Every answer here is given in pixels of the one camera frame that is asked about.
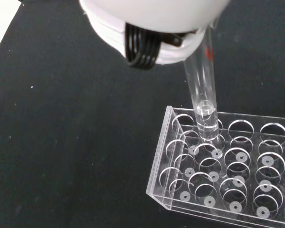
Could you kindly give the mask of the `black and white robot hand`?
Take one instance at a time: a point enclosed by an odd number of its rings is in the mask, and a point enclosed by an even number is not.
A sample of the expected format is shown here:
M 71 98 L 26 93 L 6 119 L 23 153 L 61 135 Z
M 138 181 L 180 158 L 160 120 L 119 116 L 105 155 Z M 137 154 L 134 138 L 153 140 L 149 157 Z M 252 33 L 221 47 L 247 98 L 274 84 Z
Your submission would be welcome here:
M 130 67 L 186 60 L 227 7 L 227 0 L 80 0 L 91 27 Z

